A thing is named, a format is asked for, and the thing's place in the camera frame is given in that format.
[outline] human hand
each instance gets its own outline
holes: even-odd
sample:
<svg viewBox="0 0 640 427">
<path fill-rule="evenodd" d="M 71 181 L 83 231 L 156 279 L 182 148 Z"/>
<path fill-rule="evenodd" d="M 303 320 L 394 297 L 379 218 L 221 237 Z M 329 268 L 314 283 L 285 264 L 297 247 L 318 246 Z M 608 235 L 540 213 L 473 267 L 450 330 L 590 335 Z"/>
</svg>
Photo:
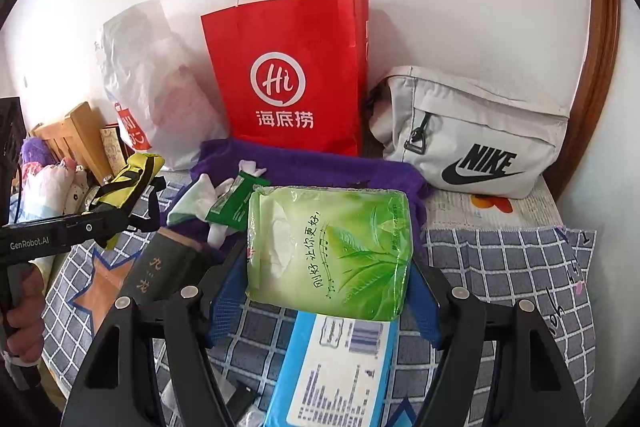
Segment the human hand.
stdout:
<svg viewBox="0 0 640 427">
<path fill-rule="evenodd" d="M 7 312 L 9 325 L 18 330 L 7 340 L 7 348 L 26 363 L 36 362 L 44 347 L 44 280 L 38 267 L 32 266 L 33 269 L 25 274 L 22 281 L 23 296 L 20 305 Z"/>
</svg>

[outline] nike swoosh logo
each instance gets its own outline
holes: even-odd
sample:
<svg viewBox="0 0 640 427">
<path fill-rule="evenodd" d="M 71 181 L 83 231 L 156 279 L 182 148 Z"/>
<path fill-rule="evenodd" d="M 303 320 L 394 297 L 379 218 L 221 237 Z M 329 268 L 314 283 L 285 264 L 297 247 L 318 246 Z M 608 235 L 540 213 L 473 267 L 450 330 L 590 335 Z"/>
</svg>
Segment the nike swoosh logo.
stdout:
<svg viewBox="0 0 640 427">
<path fill-rule="evenodd" d="M 508 178 L 509 176 L 515 176 L 516 174 L 522 174 L 522 172 L 512 172 L 511 174 L 504 174 L 503 172 L 496 172 L 495 174 L 480 174 L 478 176 L 463 176 L 458 174 L 456 167 L 460 160 L 453 162 L 449 167 L 442 171 L 442 180 L 449 185 L 466 185 L 469 183 L 486 182 L 489 180 L 498 180 L 500 178 Z"/>
</svg>

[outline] white circle logo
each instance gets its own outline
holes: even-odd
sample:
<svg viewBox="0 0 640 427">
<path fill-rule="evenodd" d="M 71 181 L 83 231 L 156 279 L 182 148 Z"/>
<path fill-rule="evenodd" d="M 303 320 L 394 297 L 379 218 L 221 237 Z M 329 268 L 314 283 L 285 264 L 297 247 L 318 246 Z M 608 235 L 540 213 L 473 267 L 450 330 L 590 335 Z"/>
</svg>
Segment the white circle logo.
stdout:
<svg viewBox="0 0 640 427">
<path fill-rule="evenodd" d="M 305 86 L 305 73 L 300 64 L 284 53 L 265 53 L 251 67 L 251 87 L 270 105 L 295 104 L 302 98 Z"/>
</svg>

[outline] gray grid cloth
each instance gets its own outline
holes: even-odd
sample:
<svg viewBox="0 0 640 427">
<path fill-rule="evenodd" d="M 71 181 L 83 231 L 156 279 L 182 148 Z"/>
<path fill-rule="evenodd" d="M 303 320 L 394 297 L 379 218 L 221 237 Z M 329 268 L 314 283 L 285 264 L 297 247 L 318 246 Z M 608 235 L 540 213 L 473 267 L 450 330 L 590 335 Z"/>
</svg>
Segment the gray grid cloth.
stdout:
<svg viewBox="0 0 640 427">
<path fill-rule="evenodd" d="M 161 194 L 167 206 L 179 186 L 169 184 Z M 103 257 L 113 266 L 149 242 L 150 234 L 124 233 L 113 252 Z M 511 306 L 529 298 L 545 317 L 574 379 L 585 417 L 594 378 L 595 337 L 586 275 L 595 233 L 582 230 L 522 230 L 515 232 L 430 230 L 422 234 L 430 264 L 442 269 L 454 286 L 464 286 L 480 299 Z M 87 242 L 74 249 L 47 295 L 44 314 L 44 360 L 62 391 L 68 394 L 91 343 L 89 315 L 69 304 L 86 286 L 92 271 Z M 280 374 L 296 312 L 246 301 L 231 333 L 209 350 L 209 360 L 230 381 L 241 381 L 260 394 L 256 405 L 266 410 Z M 468 425 L 482 423 L 491 384 L 495 346 L 485 343 Z M 158 388 L 170 380 L 163 340 L 154 341 Z M 404 397 L 418 410 L 433 380 L 439 352 L 424 340 L 408 308 L 400 318 L 392 355 L 381 425 Z M 170 427 L 182 423 L 177 411 L 164 407 Z"/>
</svg>

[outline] silver screw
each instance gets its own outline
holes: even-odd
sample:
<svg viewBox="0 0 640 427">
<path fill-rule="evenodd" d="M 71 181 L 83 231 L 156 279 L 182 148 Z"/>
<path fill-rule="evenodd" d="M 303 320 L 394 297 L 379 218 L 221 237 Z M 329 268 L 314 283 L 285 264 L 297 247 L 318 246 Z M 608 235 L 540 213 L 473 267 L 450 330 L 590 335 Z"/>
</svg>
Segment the silver screw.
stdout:
<svg viewBox="0 0 640 427">
<path fill-rule="evenodd" d="M 529 299 L 523 299 L 522 301 L 519 302 L 518 306 L 520 306 L 520 309 L 522 311 L 527 313 L 530 313 L 536 309 L 533 302 L 531 302 Z"/>
<path fill-rule="evenodd" d="M 469 298 L 469 290 L 467 290 L 466 288 L 463 288 L 462 286 L 456 286 L 455 288 L 453 288 L 451 290 L 451 294 L 456 299 L 460 299 L 460 300 L 464 300 L 464 299 L 468 299 Z"/>
<path fill-rule="evenodd" d="M 198 294 L 197 286 L 185 286 L 180 290 L 183 299 L 191 299 Z"/>
<path fill-rule="evenodd" d="M 119 310 L 123 310 L 131 304 L 131 299 L 129 297 L 118 297 L 116 299 L 116 308 Z"/>
</svg>

